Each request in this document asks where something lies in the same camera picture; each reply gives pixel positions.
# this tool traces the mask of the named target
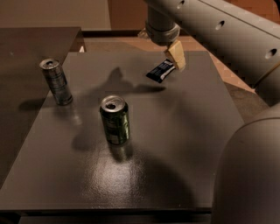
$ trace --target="can lid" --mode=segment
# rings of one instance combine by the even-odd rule
[[[109,95],[105,97],[101,102],[101,107],[103,110],[109,113],[115,113],[122,110],[125,106],[125,100],[116,94]]]
[[[50,70],[57,67],[60,63],[56,59],[44,59],[39,66],[44,70]]]

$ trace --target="dark table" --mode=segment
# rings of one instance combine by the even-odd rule
[[[73,103],[51,94],[38,112],[0,191],[0,210],[29,215],[73,211],[211,213],[221,153],[243,125],[207,52],[158,84],[145,77],[161,52],[69,53]],[[131,139],[105,139],[99,105],[129,104]]]
[[[0,188],[49,91],[39,62],[81,46],[79,27],[0,29]]]

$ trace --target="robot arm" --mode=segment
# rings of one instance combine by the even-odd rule
[[[273,106],[227,143],[215,180],[212,223],[279,223],[280,25],[221,0],[145,2],[153,42],[168,46],[179,25]]]
[[[146,31],[168,46],[178,25],[270,105],[280,101],[280,26],[221,0],[145,0]]]

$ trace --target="soda can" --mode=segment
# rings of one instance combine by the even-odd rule
[[[105,97],[100,113],[107,141],[111,144],[124,144],[130,138],[129,106],[118,95]]]
[[[44,59],[39,64],[45,80],[52,91],[54,100],[59,105],[67,105],[73,100],[67,85],[67,78],[61,64],[56,59]]]

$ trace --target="silver can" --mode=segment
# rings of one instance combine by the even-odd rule
[[[44,59],[40,64],[45,80],[52,91],[54,100],[59,105],[67,105],[73,100],[67,85],[67,78],[61,64],[56,59]]]

